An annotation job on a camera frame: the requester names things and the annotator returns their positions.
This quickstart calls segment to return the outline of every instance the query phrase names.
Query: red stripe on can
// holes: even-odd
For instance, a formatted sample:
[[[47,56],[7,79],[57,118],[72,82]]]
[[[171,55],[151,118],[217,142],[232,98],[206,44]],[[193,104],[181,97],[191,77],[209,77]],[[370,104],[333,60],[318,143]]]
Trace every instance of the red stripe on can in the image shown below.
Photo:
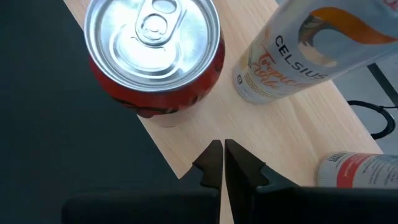
[[[345,160],[337,174],[337,187],[352,188],[356,171],[371,156],[372,154],[355,154]]]

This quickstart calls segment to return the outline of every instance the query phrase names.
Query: can top rim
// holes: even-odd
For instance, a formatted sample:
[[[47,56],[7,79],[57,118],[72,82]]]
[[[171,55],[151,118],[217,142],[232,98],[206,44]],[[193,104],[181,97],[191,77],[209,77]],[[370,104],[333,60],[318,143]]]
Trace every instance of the can top rim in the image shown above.
[[[149,93],[171,91],[194,82],[212,63],[221,38],[221,28],[218,13],[211,0],[191,0],[191,2],[194,2],[198,6],[203,14],[203,17],[205,18],[208,36],[208,42],[206,43],[207,48],[206,50],[203,50],[204,55],[202,58],[197,60],[197,63],[194,64],[192,68],[189,68],[178,78],[174,80],[168,80],[166,79],[168,77],[165,79],[162,79],[162,77],[156,77],[153,79],[151,79],[152,77],[146,79],[142,77],[136,78],[136,76],[131,75],[131,73],[128,73],[117,66],[115,67],[112,63],[110,63],[109,58],[104,56],[104,48],[99,45],[101,40],[98,38],[98,33],[100,32],[99,26],[102,23],[100,18],[103,16],[104,11],[106,11],[106,7],[108,7],[113,1],[114,0],[91,1],[86,12],[83,30],[85,42],[91,58],[98,68],[114,82],[132,90]],[[140,4],[143,4],[146,1],[155,0],[142,0]],[[172,72],[176,72],[177,70],[179,70],[178,66]]]

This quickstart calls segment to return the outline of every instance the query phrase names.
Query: pull tab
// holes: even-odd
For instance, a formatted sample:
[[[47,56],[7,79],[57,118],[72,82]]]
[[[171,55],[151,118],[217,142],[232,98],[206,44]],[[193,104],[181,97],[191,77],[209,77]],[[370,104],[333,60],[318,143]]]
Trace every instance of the pull tab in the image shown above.
[[[144,0],[136,22],[138,38],[151,46],[165,44],[184,12],[180,0]]]

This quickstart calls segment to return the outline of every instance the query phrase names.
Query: red soda can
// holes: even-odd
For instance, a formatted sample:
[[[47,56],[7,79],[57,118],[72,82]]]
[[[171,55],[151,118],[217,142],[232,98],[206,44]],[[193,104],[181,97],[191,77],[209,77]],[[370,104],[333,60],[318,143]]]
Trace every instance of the red soda can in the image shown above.
[[[92,1],[84,31],[104,90],[166,126],[209,94],[223,68],[224,40],[210,0]]]

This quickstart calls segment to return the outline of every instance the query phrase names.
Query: black cable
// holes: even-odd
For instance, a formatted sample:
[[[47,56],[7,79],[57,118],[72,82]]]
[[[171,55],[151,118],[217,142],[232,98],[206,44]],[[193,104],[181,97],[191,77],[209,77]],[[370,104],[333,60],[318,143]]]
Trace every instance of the black cable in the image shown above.
[[[384,128],[384,130],[382,130],[379,133],[371,134],[371,136],[374,140],[384,138],[387,135],[391,134],[391,132],[393,132],[395,130],[396,122],[395,122],[394,118],[391,116],[391,114],[388,113],[385,109],[394,109],[394,108],[398,108],[398,106],[378,106],[378,105],[374,105],[372,103],[367,103],[367,102],[358,101],[358,100],[350,100],[347,102],[351,106],[363,106],[365,108],[369,108],[371,110],[377,111],[379,114],[383,115],[383,117],[386,119],[386,121],[387,121],[386,128]]]

